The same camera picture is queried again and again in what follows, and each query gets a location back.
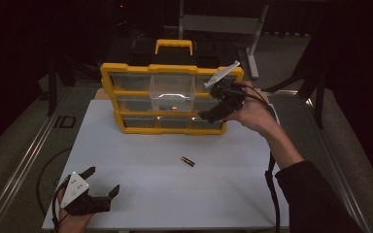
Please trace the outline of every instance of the yellow carry handle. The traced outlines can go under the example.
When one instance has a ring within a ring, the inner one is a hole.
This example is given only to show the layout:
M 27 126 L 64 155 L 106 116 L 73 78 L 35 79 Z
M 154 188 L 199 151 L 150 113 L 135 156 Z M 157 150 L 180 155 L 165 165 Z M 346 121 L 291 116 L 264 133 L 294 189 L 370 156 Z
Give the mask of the yellow carry handle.
M 158 54 L 159 47 L 188 47 L 189 54 L 192 55 L 192 41 L 187 40 L 156 40 L 155 54 Z

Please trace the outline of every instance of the white gripper bracket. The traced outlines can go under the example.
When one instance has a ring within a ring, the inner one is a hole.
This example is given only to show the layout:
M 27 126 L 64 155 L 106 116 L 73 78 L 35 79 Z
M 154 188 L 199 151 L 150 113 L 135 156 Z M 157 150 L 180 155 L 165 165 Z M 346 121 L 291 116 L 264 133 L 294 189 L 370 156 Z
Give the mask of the white gripper bracket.
M 66 186 L 65 195 L 60 204 L 61 208 L 65 208 L 81 194 L 89 189 L 89 184 L 76 172 L 73 172 Z
M 225 67 L 220 71 L 215 72 L 214 76 L 210 80 L 208 80 L 207 83 L 204 83 L 205 88 L 208 88 L 211 85 L 213 85 L 213 84 L 217 83 L 218 81 L 220 81 L 221 79 L 223 79 L 226 75 L 228 75 L 231 71 L 233 71 L 239 65 L 240 65 L 240 62 L 235 61 L 234 64 L 232 64 L 228 67 Z

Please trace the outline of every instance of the yellow storage organizer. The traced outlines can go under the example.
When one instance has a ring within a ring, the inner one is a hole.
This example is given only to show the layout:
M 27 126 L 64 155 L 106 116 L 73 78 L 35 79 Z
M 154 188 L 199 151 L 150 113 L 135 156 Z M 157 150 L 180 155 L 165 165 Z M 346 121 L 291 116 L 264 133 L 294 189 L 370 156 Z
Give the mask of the yellow storage organizer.
M 157 40 L 159 47 L 189 47 L 191 41 Z M 114 119 L 123 133 L 181 133 L 211 135 L 225 132 L 225 123 L 210 124 L 198 112 L 218 104 L 206 83 L 216 71 L 191 65 L 151 64 L 129 66 L 104 63 L 102 84 L 114 107 Z M 235 68 L 225 79 L 242 81 L 244 71 Z

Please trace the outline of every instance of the metal rail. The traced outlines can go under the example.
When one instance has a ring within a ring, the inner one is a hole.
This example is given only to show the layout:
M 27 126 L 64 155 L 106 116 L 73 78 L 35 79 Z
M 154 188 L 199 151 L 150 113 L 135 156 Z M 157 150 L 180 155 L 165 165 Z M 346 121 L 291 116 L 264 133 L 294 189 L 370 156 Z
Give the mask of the metal rail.
M 63 88 L 59 96 L 59 104 L 57 108 L 53 111 L 51 116 L 48 116 L 43 125 L 41 126 L 38 134 L 35 136 L 32 144 L 29 146 L 27 152 L 23 156 L 23 159 L 18 164 L 15 171 L 11 174 L 7 183 L 5 184 L 1 194 L 0 194 L 0 222 L 2 221 L 5 213 L 8 211 L 12 201 L 14 200 L 17 192 L 20 189 L 26 175 L 28 174 L 30 168 L 32 167 L 35 159 L 39 155 L 42 146 L 48 138 L 51 132 L 53 123 L 55 122 L 55 116 L 58 113 L 60 107 L 62 106 L 64 100 L 69 94 L 69 88 Z
M 269 93 L 268 95 L 295 97 L 296 93 L 297 91 L 279 90 L 273 94 Z M 306 115 L 307 118 L 310 119 L 313 124 L 317 124 L 316 120 L 314 119 L 314 105 L 311 99 L 306 99 L 305 111 L 308 112 Z M 359 207 L 356 197 L 350 185 L 348 184 L 340 165 L 337 162 L 335 153 L 332 151 L 324 131 L 322 129 L 319 129 L 318 126 L 315 127 L 315 129 L 317 130 L 317 134 L 323 143 L 325 153 L 328 155 L 328 167 L 331 171 L 332 177 L 335 180 L 336 188 L 340 193 L 340 197 L 345 205 L 345 208 L 349 212 L 350 216 L 356 220 L 356 223 L 358 223 L 358 225 L 364 232 L 371 233 L 372 231 L 368 225 L 368 222 L 365 219 L 365 216 L 363 215 Z

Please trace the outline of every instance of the small cylindrical object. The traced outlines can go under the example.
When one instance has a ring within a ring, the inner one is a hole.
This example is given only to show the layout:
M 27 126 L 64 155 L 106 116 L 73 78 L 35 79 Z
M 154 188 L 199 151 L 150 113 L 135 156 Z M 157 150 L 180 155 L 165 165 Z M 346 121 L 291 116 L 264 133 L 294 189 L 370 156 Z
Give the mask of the small cylindrical object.
M 185 158 L 184 156 L 181 157 L 181 160 L 186 163 L 187 165 L 193 167 L 193 165 L 195 165 L 194 162 L 190 161 L 189 159 Z

